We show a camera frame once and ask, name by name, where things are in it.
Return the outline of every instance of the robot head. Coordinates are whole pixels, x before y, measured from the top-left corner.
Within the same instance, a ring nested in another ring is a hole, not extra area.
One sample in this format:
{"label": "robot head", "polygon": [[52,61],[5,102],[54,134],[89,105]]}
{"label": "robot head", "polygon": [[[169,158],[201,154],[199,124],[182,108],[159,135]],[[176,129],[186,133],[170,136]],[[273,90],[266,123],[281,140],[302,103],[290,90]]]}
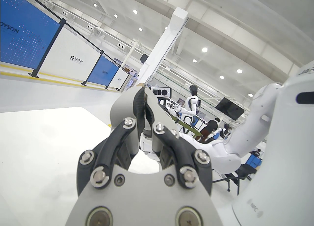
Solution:
{"label": "robot head", "polygon": [[192,96],[197,96],[197,85],[192,85],[189,88],[190,88],[190,93],[192,94]]}

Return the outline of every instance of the yellow floor stripe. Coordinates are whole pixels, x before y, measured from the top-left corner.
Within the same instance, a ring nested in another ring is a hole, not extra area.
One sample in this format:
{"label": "yellow floor stripe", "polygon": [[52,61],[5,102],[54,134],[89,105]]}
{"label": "yellow floor stripe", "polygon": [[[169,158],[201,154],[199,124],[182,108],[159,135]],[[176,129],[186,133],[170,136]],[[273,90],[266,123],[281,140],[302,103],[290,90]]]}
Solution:
{"label": "yellow floor stripe", "polygon": [[77,85],[77,84],[73,84],[73,83],[69,83],[69,82],[62,82],[62,81],[52,80],[52,79],[47,79],[47,78],[33,78],[31,76],[25,76],[25,75],[14,74],[14,73],[9,73],[9,72],[3,72],[3,71],[0,72],[0,75],[9,76],[9,77],[16,77],[16,78],[26,78],[26,79],[40,80],[40,81],[45,81],[45,82],[52,82],[52,83],[57,83],[57,84],[77,86],[77,87],[83,87],[83,88],[100,89],[100,90],[104,90],[104,91],[110,91],[110,92],[118,93],[117,91],[113,91],[113,90],[109,90],[109,89],[105,89],[105,88],[94,88],[94,87],[90,87],[90,86],[83,86],[81,84]]}
{"label": "yellow floor stripe", "polygon": [[[5,65],[5,64],[0,64],[0,67],[4,67],[4,68],[9,68],[9,69],[15,69],[15,70],[21,70],[21,71],[26,71],[26,72],[32,72],[32,69],[29,69],[29,68],[20,68],[20,67],[15,67],[15,66],[10,66],[10,65]],[[56,75],[51,75],[51,74],[47,74],[47,73],[42,73],[42,72],[39,72],[38,74],[42,74],[44,76],[49,76],[49,77],[54,77],[54,78],[61,78],[61,79],[66,79],[66,80],[71,80],[71,81],[75,81],[75,82],[82,82],[81,80],[77,80],[77,79],[72,79],[72,78],[63,78],[63,77],[59,77],[59,76],[56,76]],[[97,84],[97,83],[93,83],[93,82],[89,82],[95,86],[100,86],[102,87],[103,85],[101,84]]]}

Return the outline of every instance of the joyson logo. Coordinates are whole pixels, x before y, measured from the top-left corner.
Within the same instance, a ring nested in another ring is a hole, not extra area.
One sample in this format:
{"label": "joyson logo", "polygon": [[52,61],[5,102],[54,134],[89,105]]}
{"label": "joyson logo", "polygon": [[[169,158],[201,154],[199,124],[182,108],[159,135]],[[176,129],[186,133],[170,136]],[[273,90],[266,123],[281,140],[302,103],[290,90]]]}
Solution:
{"label": "joyson logo", "polygon": [[80,60],[79,58],[74,57],[73,55],[71,56],[70,59],[71,59],[71,61],[74,61],[74,62],[79,63],[79,64],[82,64],[82,63],[83,63],[82,60]]}
{"label": "joyson logo", "polygon": [[11,30],[12,32],[15,32],[15,33],[19,32],[18,29],[14,28],[11,25],[8,25],[7,23],[4,23],[4,22],[0,22],[0,26],[1,26],[1,28],[7,28],[7,29],[9,29],[9,30]]}

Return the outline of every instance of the barrier fence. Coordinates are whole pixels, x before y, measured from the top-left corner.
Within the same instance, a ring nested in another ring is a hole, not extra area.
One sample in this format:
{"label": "barrier fence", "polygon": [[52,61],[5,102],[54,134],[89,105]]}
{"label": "barrier fence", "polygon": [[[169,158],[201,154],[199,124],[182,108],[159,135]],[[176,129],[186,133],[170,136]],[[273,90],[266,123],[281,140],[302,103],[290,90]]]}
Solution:
{"label": "barrier fence", "polygon": [[0,0],[0,61],[31,68],[29,75],[34,78],[41,71],[81,80],[84,86],[92,82],[120,89],[129,74],[64,18],[35,1],[60,21],[54,21],[27,0]]}

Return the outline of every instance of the black screen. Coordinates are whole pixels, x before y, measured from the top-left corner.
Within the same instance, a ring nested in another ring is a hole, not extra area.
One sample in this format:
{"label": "black screen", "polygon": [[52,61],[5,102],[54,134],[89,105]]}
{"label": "black screen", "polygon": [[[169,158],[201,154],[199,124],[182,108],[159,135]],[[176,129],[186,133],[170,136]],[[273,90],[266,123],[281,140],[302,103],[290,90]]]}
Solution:
{"label": "black screen", "polygon": [[227,98],[222,99],[221,102],[216,106],[216,109],[229,116],[233,120],[238,119],[244,113],[244,109],[232,103]]}

